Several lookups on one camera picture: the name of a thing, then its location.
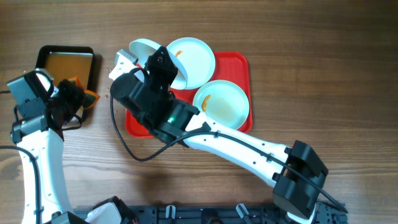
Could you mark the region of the orange green sponge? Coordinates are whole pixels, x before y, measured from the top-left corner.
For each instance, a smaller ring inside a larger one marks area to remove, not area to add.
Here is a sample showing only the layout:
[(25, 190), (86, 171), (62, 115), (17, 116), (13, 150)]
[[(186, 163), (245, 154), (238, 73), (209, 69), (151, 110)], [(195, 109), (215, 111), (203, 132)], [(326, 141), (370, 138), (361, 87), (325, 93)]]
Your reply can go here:
[(79, 81), (78, 77), (72, 77), (68, 79), (69, 82), (71, 82), (73, 85), (77, 86), (78, 88), (81, 88), (85, 94), (85, 99), (83, 100), (82, 107), (84, 110), (90, 109), (94, 107), (94, 105), (98, 102), (100, 96), (91, 91), (86, 89)]

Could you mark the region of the light blue plate top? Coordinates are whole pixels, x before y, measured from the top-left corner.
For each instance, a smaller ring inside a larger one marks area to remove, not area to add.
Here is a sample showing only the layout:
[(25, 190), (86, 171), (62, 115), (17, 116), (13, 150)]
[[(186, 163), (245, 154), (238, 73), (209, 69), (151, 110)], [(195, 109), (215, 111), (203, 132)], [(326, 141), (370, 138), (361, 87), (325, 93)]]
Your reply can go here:
[(178, 74), (171, 88), (176, 90), (193, 90), (210, 80), (215, 71), (215, 55), (202, 40), (194, 37), (183, 37), (171, 42), (168, 51), (177, 61)]

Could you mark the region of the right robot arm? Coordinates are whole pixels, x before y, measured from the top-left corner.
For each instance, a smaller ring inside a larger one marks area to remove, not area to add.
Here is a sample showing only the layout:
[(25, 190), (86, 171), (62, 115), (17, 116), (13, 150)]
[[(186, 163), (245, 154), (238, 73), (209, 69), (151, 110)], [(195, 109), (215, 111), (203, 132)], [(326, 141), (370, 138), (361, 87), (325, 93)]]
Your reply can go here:
[(273, 188), (274, 203), (298, 223), (311, 223), (328, 169), (304, 142), (292, 147), (261, 141), (210, 118), (177, 99), (174, 83), (186, 80), (180, 61), (165, 47), (148, 53), (120, 50), (110, 95), (165, 147), (181, 144), (241, 166)]

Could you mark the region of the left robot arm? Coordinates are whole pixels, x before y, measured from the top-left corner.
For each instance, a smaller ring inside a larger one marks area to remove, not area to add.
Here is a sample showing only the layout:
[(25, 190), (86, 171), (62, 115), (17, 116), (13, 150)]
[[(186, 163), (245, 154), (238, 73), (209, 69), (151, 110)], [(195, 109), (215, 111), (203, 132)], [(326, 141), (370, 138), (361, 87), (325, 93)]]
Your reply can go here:
[(72, 80), (54, 86), (33, 73), (7, 86), (17, 102), (15, 111), (22, 115), (12, 125), (11, 139), (23, 166), (23, 223), (137, 223), (137, 215), (117, 197), (95, 205), (86, 218), (73, 212), (62, 165), (63, 125), (75, 116), (88, 91)]

